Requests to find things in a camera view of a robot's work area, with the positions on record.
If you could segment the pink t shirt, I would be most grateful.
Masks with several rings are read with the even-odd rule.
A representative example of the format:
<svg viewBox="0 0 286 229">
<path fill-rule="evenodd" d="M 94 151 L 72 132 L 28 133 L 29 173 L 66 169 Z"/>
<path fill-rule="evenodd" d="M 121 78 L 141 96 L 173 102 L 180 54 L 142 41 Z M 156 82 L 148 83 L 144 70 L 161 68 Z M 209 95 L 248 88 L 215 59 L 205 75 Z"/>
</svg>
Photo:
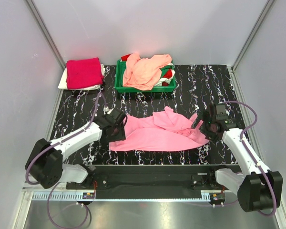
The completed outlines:
<svg viewBox="0 0 286 229">
<path fill-rule="evenodd" d="M 199 130 L 202 121 L 196 128 L 191 128 L 196 119 L 197 114 L 188 119 L 168 106 L 146 118 L 127 115 L 124 127 L 126 139 L 109 143 L 109 149 L 175 152 L 199 148 L 209 140 Z"/>
</svg>

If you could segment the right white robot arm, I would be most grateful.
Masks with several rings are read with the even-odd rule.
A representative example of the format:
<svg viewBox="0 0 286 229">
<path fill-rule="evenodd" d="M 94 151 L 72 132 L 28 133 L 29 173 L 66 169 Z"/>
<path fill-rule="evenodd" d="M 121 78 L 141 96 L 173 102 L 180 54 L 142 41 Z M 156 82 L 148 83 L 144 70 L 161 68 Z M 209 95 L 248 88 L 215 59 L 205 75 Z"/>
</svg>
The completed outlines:
<svg viewBox="0 0 286 229">
<path fill-rule="evenodd" d="M 212 189 L 224 186 L 236 194 L 245 212 L 273 216 L 280 207 L 283 177 L 260 159 L 245 137 L 248 128 L 229 117 L 226 104 L 210 104 L 207 110 L 200 111 L 192 128 L 198 127 L 207 140 L 222 140 L 236 158 L 241 174 L 228 168 L 217 169 L 207 177 L 207 184 Z"/>
</svg>

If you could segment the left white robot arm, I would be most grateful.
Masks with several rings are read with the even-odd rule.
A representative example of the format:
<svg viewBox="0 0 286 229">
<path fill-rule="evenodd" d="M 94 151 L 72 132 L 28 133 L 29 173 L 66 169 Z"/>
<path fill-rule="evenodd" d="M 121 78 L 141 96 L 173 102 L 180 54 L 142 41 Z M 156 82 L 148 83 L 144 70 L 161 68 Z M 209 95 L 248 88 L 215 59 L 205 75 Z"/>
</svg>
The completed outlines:
<svg viewBox="0 0 286 229">
<path fill-rule="evenodd" d="M 86 165 L 64 161 L 84 146 L 102 140 L 105 143 L 125 140 L 127 115 L 116 109 L 94 116 L 81 128 L 52 141 L 38 140 L 26 162 L 26 182 L 44 189 L 58 183 L 72 183 L 88 189 L 94 185 L 94 171 Z"/>
</svg>

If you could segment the red white green t shirt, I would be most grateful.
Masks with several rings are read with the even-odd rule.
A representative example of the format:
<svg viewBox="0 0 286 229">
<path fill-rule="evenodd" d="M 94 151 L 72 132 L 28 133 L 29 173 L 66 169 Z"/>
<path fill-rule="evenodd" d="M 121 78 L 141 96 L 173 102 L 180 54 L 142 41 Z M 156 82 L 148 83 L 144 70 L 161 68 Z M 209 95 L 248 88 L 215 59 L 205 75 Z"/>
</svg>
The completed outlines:
<svg viewBox="0 0 286 229">
<path fill-rule="evenodd" d="M 122 56 L 121 60 L 126 61 L 128 55 Z M 171 81 L 171 79 L 172 79 L 172 72 L 171 70 L 168 70 L 168 72 L 164 76 L 161 76 L 160 81 L 155 86 L 160 86 L 160 85 L 167 86 L 168 83 Z"/>
</svg>

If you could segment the folded magenta t shirt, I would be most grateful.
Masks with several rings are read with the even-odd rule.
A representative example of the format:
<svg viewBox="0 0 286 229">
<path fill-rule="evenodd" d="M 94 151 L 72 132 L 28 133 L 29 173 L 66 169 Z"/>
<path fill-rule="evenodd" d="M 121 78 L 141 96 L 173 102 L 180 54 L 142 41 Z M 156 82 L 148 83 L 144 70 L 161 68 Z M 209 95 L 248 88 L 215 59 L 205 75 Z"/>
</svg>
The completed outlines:
<svg viewBox="0 0 286 229">
<path fill-rule="evenodd" d="M 66 63 L 68 89 L 82 89 L 101 85 L 102 68 L 99 58 L 85 60 L 69 60 Z"/>
</svg>

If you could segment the green plastic bin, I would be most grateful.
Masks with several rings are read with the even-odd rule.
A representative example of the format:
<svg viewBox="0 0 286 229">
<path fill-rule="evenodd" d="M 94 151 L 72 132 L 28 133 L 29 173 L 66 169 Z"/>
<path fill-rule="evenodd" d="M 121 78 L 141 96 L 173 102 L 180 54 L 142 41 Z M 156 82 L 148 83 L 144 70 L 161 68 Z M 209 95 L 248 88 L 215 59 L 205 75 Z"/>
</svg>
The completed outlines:
<svg viewBox="0 0 286 229">
<path fill-rule="evenodd" d="M 116 64 L 116 75 L 115 75 L 115 83 L 114 87 L 119 93 L 171 93 L 176 88 L 176 77 L 174 71 L 174 64 L 173 62 L 170 65 L 166 65 L 165 67 L 161 68 L 162 75 L 164 76 L 168 70 L 172 72 L 172 79 L 168 83 L 167 86 L 154 86 L 152 90 L 142 91 L 133 87 L 124 87 L 123 86 L 123 73 L 126 69 L 126 61 L 122 61 L 119 59 Z"/>
</svg>

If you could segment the peach t shirt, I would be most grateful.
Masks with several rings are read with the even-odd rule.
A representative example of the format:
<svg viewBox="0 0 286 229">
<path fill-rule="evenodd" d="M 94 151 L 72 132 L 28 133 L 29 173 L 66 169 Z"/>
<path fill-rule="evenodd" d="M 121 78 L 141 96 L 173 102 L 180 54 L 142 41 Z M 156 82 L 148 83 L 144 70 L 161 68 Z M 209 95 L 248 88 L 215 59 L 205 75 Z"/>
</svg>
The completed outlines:
<svg viewBox="0 0 286 229">
<path fill-rule="evenodd" d="M 149 91 L 160 81 L 162 68 L 172 63 L 168 54 L 157 54 L 151 58 L 141 58 L 132 53 L 126 59 L 123 86 L 141 91 Z"/>
</svg>

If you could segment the folded white t shirt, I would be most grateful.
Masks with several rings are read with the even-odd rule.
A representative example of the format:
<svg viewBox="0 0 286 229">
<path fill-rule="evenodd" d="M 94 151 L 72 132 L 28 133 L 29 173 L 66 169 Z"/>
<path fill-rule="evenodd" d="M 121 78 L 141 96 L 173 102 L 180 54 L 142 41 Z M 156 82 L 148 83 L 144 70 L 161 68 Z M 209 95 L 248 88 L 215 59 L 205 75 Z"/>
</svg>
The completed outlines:
<svg viewBox="0 0 286 229">
<path fill-rule="evenodd" d="M 102 73 L 102 75 L 104 75 L 104 72 L 105 72 L 105 67 L 104 67 L 103 64 L 101 64 L 101 73 Z M 70 89 L 67 88 L 66 80 L 67 80 L 67 68 L 65 68 L 63 73 L 62 73 L 62 76 L 61 76 L 61 79 L 60 79 L 60 82 L 59 82 L 59 85 L 58 85 L 58 89 L 70 90 Z M 97 84 L 97 85 L 94 85 L 94 86 L 80 88 L 80 89 L 76 89 L 76 90 L 79 90 L 79 91 L 91 91 L 91 90 L 100 89 L 100 87 L 101 87 L 101 85 Z"/>
</svg>

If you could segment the right corner post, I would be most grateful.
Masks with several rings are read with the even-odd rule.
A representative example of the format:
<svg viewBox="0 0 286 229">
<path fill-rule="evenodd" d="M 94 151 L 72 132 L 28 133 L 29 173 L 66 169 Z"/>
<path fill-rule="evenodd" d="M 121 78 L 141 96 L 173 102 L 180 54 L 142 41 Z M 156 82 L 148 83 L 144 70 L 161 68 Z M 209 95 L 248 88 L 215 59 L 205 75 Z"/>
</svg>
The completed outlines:
<svg viewBox="0 0 286 229">
<path fill-rule="evenodd" d="M 252 41 L 254 40 L 255 36 L 257 35 L 259 29 L 261 28 L 263 22 L 265 21 L 267 15 L 269 14 L 271 8 L 275 4 L 276 0 L 267 0 L 262 11 L 260 12 L 256 22 L 254 23 L 253 28 L 251 29 L 243 47 L 241 48 L 239 54 L 237 55 L 236 60 L 234 61 L 233 65 L 231 65 L 231 70 L 235 71 L 239 66 L 241 60 L 243 59 L 244 55 L 246 54 L 248 48 L 250 47 Z"/>
</svg>

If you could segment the corner post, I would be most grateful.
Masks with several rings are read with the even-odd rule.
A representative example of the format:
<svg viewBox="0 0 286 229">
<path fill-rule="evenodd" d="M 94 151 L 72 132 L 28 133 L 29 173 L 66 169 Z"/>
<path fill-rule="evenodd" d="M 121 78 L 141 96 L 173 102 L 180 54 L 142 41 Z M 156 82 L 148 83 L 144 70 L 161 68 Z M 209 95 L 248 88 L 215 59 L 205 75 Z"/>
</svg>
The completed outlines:
<svg viewBox="0 0 286 229">
<path fill-rule="evenodd" d="M 59 66 L 64 70 L 65 69 L 65 61 L 63 60 L 63 57 L 61 56 L 50 32 L 47 29 L 47 26 L 33 0 L 24 0 L 24 3 L 28 7 L 28 10 L 32 14 L 37 26 L 39 27 L 41 33 L 44 36 L 45 41 L 47 42 L 50 50 L 52 51 L 56 61 L 58 62 Z"/>
<path fill-rule="evenodd" d="M 250 47 L 252 41 L 254 40 L 255 36 L 257 35 L 259 29 L 261 28 L 263 22 L 265 21 L 267 15 L 269 14 L 271 8 L 275 4 L 276 0 L 267 0 L 262 11 L 260 12 L 256 22 L 254 23 L 253 28 L 251 29 L 243 47 L 241 48 L 239 54 L 237 55 L 236 60 L 234 61 L 233 65 L 231 65 L 231 70 L 235 71 L 239 66 L 241 60 L 243 59 L 244 55 L 246 54 L 248 48 Z"/>
</svg>

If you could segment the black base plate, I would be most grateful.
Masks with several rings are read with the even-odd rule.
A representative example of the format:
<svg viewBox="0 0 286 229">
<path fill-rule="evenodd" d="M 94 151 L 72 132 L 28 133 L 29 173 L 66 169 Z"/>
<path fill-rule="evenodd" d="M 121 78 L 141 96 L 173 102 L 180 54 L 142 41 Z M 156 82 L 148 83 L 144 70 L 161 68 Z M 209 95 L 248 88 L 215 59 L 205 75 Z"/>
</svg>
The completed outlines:
<svg viewBox="0 0 286 229">
<path fill-rule="evenodd" d="M 67 189 L 95 191 L 97 201 L 209 202 L 227 190 L 216 184 L 216 166 L 96 166 L 87 186 L 68 182 Z"/>
</svg>

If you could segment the aluminium rail frame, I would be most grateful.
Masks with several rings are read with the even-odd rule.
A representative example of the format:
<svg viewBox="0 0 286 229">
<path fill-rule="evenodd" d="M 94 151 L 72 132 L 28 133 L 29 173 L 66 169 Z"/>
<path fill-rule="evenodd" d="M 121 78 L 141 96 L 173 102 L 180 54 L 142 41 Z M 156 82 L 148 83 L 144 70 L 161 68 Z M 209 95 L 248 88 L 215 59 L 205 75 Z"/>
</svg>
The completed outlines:
<svg viewBox="0 0 286 229">
<path fill-rule="evenodd" d="M 236 197 L 225 192 L 219 207 L 207 204 L 209 191 L 197 202 L 160 200 L 124 202 L 95 200 L 87 207 L 76 205 L 80 191 L 56 188 L 52 201 L 40 187 L 24 186 L 13 227 L 15 229 L 286 229 L 286 209 L 280 206 L 273 217 L 243 212 Z"/>
</svg>

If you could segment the left corner post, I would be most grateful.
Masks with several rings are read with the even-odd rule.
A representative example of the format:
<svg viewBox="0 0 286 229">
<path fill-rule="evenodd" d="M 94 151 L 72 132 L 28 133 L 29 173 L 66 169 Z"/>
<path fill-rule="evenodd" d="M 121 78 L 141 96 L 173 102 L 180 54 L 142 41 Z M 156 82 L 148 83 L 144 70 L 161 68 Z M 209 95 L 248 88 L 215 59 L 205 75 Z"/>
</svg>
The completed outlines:
<svg viewBox="0 0 286 229">
<path fill-rule="evenodd" d="M 41 33 L 44 36 L 45 41 L 47 42 L 50 50 L 52 51 L 56 61 L 58 62 L 59 66 L 64 70 L 65 69 L 65 61 L 63 60 L 63 57 L 61 56 L 50 32 L 47 29 L 47 26 L 33 0 L 24 0 L 24 3 L 28 7 L 28 10 L 32 14 L 37 26 L 39 27 Z"/>
</svg>

